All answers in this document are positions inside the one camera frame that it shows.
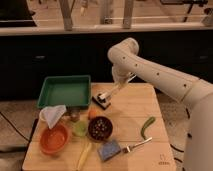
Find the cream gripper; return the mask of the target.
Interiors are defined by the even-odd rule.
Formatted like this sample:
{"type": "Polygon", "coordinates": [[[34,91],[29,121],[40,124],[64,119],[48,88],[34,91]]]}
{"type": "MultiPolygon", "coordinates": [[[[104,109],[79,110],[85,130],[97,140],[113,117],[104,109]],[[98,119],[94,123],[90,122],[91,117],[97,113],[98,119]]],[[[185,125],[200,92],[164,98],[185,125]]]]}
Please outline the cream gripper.
{"type": "Polygon", "coordinates": [[[112,67],[112,76],[117,87],[122,87],[129,82],[131,77],[130,72],[123,72],[117,66],[112,67]]]}

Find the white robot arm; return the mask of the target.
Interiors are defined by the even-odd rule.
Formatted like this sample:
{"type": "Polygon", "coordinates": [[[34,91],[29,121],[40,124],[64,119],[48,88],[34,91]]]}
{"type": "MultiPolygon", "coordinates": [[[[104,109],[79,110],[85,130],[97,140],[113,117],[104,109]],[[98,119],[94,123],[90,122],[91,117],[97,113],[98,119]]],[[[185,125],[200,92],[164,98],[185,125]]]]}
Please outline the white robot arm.
{"type": "Polygon", "coordinates": [[[126,38],[108,50],[113,79],[135,74],[191,111],[183,171],[213,171],[213,83],[138,56],[139,44],[126,38]]]}

